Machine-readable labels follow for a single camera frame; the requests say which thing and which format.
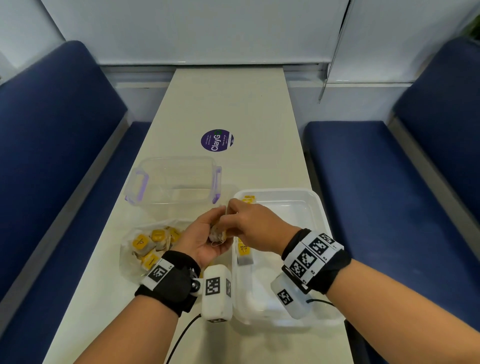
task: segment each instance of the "purple sticker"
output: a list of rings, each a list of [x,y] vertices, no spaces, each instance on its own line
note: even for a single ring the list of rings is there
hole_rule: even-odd
[[[223,129],[214,129],[202,136],[202,147],[211,152],[227,150],[233,144],[232,133]]]

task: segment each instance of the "wristband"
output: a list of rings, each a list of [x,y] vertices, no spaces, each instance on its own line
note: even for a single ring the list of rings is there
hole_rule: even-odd
[[[351,262],[344,247],[325,233],[303,229],[294,235],[285,248],[284,271],[302,289],[302,285],[326,294],[338,272]]]
[[[190,312],[196,297],[190,294],[192,278],[200,275],[200,267],[187,254],[169,250],[148,272],[135,296],[142,295],[163,303],[179,317]]]

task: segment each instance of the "person's right arm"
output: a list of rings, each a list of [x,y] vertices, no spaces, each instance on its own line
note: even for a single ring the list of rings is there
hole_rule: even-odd
[[[300,228],[232,199],[218,228],[281,255]],[[480,333],[406,286],[352,259],[326,296],[389,363],[480,363]]]

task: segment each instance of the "person's right hand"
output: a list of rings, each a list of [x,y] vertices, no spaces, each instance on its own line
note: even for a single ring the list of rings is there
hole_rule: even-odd
[[[227,231],[228,237],[238,236],[246,246],[279,255],[300,230],[287,224],[267,207],[247,204],[236,198],[229,201],[227,214],[220,218],[217,228]]]

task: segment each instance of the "white table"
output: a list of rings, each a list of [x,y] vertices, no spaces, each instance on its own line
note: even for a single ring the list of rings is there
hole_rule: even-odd
[[[211,152],[205,132],[233,133],[233,146]],[[223,167],[221,203],[247,188],[310,188],[282,68],[179,69],[140,149],[142,159],[210,156]],[[119,272],[119,244],[135,225],[169,217],[195,218],[209,206],[133,207],[123,193],[110,214],[45,363],[73,362],[132,299],[136,286]],[[219,258],[228,263],[230,255]],[[200,312],[183,314],[174,342]],[[270,329],[195,322],[172,358],[175,363],[352,363],[343,326],[328,329]]]

